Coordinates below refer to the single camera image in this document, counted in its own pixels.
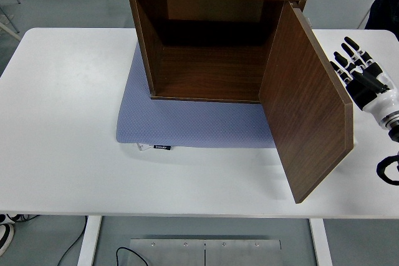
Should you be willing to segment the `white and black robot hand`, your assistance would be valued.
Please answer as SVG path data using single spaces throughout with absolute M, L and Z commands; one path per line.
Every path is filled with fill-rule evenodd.
M 356 106 L 384 129 L 398 126 L 398 88 L 383 67 L 350 37 L 341 44 L 347 56 L 334 52 L 331 65 Z

